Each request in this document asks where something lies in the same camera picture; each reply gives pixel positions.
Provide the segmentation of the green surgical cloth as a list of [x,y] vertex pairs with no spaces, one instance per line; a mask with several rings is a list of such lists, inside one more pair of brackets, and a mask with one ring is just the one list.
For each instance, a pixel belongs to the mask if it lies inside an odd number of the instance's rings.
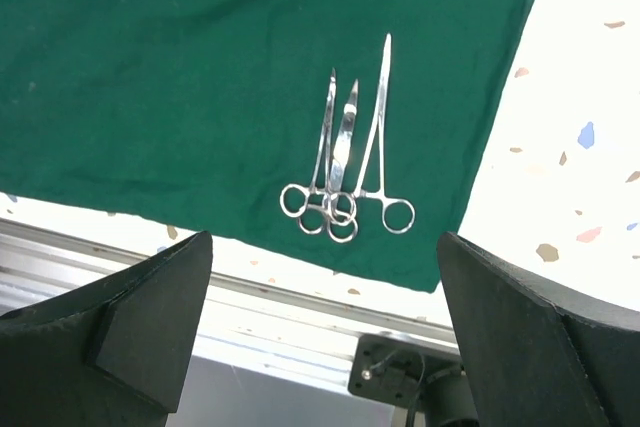
[[[1,189],[433,291],[534,0],[1,0]],[[279,206],[307,183],[328,84],[359,102],[355,185],[385,41],[384,175],[416,210],[358,205],[339,245]]]

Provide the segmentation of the long steel hemostat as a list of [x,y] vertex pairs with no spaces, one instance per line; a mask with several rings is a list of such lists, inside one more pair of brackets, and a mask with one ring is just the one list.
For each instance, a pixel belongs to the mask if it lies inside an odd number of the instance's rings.
[[[388,90],[392,61],[392,35],[387,33],[384,39],[380,73],[377,83],[374,112],[365,145],[365,151],[361,162],[361,167],[356,181],[356,186],[352,193],[355,199],[373,199],[381,203],[381,221],[383,227],[390,233],[400,235],[408,232],[414,225],[416,210],[413,204],[405,198],[389,197],[386,195],[386,175],[385,175],[385,127],[386,111],[388,103]],[[364,181],[367,174],[369,161],[373,151],[374,141],[378,141],[379,160],[379,187],[376,191],[364,189]],[[386,213],[390,207],[403,205],[409,209],[410,218],[406,225],[401,228],[391,227],[386,220]]]

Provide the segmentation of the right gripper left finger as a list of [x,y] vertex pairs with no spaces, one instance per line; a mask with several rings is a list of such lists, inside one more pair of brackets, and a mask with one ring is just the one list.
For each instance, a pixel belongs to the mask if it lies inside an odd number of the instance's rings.
[[199,232],[1,317],[4,426],[163,426],[178,409],[211,274]]

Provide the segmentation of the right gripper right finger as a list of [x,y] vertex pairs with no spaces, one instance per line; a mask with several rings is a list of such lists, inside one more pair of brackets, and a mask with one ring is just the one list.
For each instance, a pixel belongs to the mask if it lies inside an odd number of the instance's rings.
[[481,425],[638,425],[638,312],[452,232],[437,260]]

